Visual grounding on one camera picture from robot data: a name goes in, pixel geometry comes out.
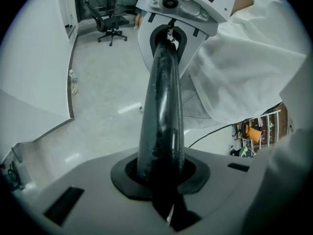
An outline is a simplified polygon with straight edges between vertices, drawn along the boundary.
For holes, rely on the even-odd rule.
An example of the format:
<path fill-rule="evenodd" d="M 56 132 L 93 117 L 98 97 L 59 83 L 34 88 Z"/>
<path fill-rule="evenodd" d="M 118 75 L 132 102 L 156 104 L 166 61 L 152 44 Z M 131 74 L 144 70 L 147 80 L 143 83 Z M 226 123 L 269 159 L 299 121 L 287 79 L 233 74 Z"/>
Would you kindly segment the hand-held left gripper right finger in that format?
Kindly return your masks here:
<path fill-rule="evenodd" d="M 241 235 L 267 167 L 267 153 L 254 159 L 219 155 L 187 148 L 186 154 L 205 162 L 211 175 L 203 188 L 185 196 L 189 210 L 201 220 L 181 235 Z"/>

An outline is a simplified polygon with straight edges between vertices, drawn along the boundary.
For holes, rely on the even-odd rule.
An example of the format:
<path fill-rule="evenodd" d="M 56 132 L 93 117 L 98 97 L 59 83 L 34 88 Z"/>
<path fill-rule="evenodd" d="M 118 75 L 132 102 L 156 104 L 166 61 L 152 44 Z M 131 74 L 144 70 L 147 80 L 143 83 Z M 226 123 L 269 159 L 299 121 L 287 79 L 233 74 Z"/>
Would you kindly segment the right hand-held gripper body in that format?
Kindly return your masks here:
<path fill-rule="evenodd" d="M 224 23 L 230 18 L 235 0 L 153 0 L 150 11 L 178 15 L 182 18 L 207 22 L 213 19 Z"/>

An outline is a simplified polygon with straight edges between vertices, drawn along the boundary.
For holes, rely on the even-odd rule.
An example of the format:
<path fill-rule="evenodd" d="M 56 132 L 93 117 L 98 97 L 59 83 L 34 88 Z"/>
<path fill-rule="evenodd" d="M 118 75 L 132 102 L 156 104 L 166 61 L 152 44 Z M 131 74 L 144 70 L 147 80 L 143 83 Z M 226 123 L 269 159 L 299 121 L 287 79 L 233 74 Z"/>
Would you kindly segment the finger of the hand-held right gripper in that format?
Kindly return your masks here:
<path fill-rule="evenodd" d="M 175 22 L 174 32 L 181 35 L 178 50 L 179 77 L 185 73 L 204 41 L 216 35 L 217 29 L 218 23 L 215 20 L 209 20 L 206 23 L 193 22 L 192 24 L 182 21 Z"/>
<path fill-rule="evenodd" d="M 138 44 L 147 70 L 150 72 L 158 43 L 166 39 L 171 18 L 148 12 L 138 31 Z"/>

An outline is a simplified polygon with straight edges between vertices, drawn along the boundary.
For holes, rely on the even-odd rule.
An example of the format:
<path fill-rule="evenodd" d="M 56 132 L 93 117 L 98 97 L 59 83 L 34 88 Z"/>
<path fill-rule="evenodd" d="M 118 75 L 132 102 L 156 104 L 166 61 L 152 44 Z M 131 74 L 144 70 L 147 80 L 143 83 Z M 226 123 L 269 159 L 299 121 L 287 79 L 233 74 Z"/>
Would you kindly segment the orange office chair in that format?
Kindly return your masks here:
<path fill-rule="evenodd" d="M 262 131 L 250 127 L 249 122 L 241 122 L 241 136 L 244 139 L 250 139 L 255 143 L 259 143 Z"/>

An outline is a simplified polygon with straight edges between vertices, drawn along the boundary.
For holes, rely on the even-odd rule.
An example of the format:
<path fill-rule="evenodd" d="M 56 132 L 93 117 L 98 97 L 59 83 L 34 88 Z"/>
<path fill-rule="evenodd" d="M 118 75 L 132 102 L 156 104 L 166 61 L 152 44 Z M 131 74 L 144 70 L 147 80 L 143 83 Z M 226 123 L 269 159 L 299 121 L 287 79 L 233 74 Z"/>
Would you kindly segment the white wall shelving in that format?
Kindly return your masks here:
<path fill-rule="evenodd" d="M 262 132 L 258 142 L 251 142 L 254 151 L 266 146 L 272 146 L 279 140 L 280 112 L 281 110 L 276 110 L 252 120 L 252 127 Z"/>

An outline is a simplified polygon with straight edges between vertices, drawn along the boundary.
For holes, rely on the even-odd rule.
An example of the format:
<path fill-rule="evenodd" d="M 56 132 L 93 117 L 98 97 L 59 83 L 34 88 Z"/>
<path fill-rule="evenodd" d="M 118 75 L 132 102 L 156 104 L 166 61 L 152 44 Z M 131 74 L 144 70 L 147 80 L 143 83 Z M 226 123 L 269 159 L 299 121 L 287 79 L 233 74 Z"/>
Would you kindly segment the black folding chair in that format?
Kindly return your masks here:
<path fill-rule="evenodd" d="M 152 191 L 153 207 L 176 232 L 201 219 L 187 209 L 178 190 L 184 162 L 177 51 L 163 39 L 150 73 L 136 167 L 138 178 Z"/>

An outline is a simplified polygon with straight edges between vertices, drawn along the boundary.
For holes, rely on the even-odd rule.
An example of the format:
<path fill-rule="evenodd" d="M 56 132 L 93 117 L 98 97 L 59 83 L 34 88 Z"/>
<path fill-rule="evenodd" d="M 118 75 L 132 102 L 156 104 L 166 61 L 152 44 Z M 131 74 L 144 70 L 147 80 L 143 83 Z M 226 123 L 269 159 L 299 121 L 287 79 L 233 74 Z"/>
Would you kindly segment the black green backpack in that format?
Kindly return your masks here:
<path fill-rule="evenodd" d="M 252 159 L 255 157 L 255 153 L 251 151 L 250 149 L 248 149 L 246 146 L 244 146 L 243 148 L 239 150 L 232 149 L 230 151 L 230 155 L 237 156 L 237 157 L 244 157 L 244 158 L 252 158 Z"/>

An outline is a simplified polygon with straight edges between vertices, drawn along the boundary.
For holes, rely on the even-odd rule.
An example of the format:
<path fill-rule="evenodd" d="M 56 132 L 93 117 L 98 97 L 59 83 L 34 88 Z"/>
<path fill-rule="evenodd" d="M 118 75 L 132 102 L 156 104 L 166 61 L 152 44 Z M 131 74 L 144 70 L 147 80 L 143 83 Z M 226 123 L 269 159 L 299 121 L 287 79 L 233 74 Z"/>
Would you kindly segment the person's white t-shirt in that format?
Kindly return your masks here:
<path fill-rule="evenodd" d="M 313 110 L 304 80 L 313 69 L 313 42 L 287 0 L 235 0 L 229 21 L 219 26 L 190 64 L 197 95 L 219 123 L 255 117 L 293 95 L 305 126 L 275 145 L 261 188 L 249 209 L 249 235 L 313 235 Z"/>

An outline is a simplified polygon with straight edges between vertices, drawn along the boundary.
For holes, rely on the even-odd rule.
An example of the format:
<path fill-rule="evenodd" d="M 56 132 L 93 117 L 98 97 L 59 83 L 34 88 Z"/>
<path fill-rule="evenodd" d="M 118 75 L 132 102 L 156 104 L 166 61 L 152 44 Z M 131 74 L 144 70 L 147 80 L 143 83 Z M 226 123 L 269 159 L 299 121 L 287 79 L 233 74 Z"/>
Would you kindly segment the small patterned cloth bundle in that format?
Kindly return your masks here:
<path fill-rule="evenodd" d="M 78 92 L 77 82 L 79 81 L 79 78 L 72 69 L 69 70 L 68 74 L 70 77 L 71 94 L 75 95 Z"/>

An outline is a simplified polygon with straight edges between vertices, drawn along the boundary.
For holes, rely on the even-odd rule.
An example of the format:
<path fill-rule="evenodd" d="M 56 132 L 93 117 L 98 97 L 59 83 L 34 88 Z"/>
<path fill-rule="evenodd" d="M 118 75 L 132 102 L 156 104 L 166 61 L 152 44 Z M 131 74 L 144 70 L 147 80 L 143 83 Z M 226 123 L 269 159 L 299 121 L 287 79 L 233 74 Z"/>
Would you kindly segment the black office chair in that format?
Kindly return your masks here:
<path fill-rule="evenodd" d="M 114 36 L 124 38 L 125 42 L 128 40 L 128 37 L 123 35 L 122 30 L 118 30 L 120 25 L 127 25 L 129 23 L 129 20 L 124 17 L 126 13 L 115 15 L 115 9 L 113 9 L 110 11 L 111 14 L 109 14 L 109 17 L 103 19 L 99 12 L 91 6 L 90 0 L 83 0 L 83 5 L 88 8 L 91 17 L 95 20 L 97 30 L 104 34 L 97 38 L 99 43 L 103 38 L 110 37 L 111 42 L 109 43 L 109 46 L 111 47 Z"/>

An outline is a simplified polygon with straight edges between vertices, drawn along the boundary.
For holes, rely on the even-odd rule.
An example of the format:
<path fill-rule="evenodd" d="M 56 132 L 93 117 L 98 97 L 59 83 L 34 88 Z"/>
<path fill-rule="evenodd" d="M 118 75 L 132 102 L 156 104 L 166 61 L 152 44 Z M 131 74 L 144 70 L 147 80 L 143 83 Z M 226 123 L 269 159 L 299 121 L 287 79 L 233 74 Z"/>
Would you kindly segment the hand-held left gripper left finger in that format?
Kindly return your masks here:
<path fill-rule="evenodd" d="M 173 235 L 174 230 L 158 215 L 151 202 L 136 201 L 123 195 L 111 181 L 111 168 L 135 152 L 118 152 L 88 160 L 47 186 L 32 201 L 18 198 L 36 218 L 66 235 Z M 62 226 L 44 212 L 70 187 L 84 192 Z"/>

